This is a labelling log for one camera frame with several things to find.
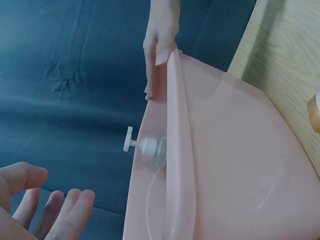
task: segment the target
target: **wood grain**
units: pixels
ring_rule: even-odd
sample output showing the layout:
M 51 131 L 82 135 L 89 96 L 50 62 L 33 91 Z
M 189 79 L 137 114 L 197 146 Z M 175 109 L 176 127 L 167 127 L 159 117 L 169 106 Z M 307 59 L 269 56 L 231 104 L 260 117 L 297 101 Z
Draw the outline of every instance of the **wood grain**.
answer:
M 320 176 L 307 112 L 320 91 L 320 1 L 257 0 L 228 73 L 266 92 Z

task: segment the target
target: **wrinkled fabric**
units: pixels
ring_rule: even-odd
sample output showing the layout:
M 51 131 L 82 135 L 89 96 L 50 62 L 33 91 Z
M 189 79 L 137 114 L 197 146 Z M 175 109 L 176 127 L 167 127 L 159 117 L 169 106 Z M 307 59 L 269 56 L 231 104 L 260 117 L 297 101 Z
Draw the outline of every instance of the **wrinkled fabric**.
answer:
M 226 71 L 254 5 L 181 1 L 178 47 Z M 149 7 L 150 0 L 0 0 L 0 165 L 47 168 L 47 191 L 94 190 L 82 239 L 122 238 L 133 160 L 122 149 L 147 104 Z

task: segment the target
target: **finger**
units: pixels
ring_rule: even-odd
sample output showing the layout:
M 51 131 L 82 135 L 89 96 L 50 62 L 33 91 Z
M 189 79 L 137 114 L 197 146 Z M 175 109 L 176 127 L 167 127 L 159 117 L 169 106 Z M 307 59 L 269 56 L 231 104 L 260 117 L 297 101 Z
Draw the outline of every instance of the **finger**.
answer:
M 33 232 L 33 235 L 38 240 L 44 240 L 49 233 L 58 217 L 63 201 L 64 193 L 62 191 L 54 191 L 51 193 L 44 207 L 42 217 Z
M 71 189 L 68 192 L 68 194 L 66 195 L 66 198 L 64 200 L 64 203 L 62 205 L 61 211 L 60 211 L 55 223 L 53 224 L 53 227 L 55 227 L 55 225 L 60 224 L 65 219 L 65 217 L 70 213 L 72 208 L 75 206 L 80 194 L 81 194 L 81 191 L 76 188 Z
M 165 64 L 174 50 L 176 45 L 175 38 L 178 32 L 176 28 L 177 27 L 173 26 L 167 31 L 159 33 L 158 43 L 156 45 L 156 66 Z
M 145 72 L 147 79 L 147 96 L 152 98 L 153 81 L 155 81 L 155 67 L 156 67 L 156 45 L 157 38 L 155 35 L 147 36 L 143 42 L 143 50 L 145 57 Z
M 82 191 L 72 210 L 59 225 L 54 224 L 46 240 L 56 239 L 59 236 L 66 240 L 78 239 L 91 215 L 95 197 L 95 193 L 91 190 Z
M 17 220 L 26 230 L 29 229 L 32 218 L 38 207 L 40 196 L 40 188 L 29 189 L 25 192 L 23 199 L 13 214 L 13 218 Z
M 0 168 L 0 206 L 10 210 L 11 197 L 26 189 L 40 187 L 48 178 L 48 171 L 26 162 Z

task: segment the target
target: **clear plastic bottle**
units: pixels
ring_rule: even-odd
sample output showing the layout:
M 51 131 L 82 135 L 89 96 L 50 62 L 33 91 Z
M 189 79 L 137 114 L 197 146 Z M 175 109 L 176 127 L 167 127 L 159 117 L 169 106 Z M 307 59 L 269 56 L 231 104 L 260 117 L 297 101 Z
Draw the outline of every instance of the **clear plastic bottle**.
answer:
M 158 138 L 145 137 L 140 142 L 132 140 L 131 126 L 126 133 L 123 151 L 128 152 L 129 147 L 138 148 L 144 156 L 150 156 L 153 159 L 153 166 L 162 169 L 167 165 L 167 134 L 162 133 Z

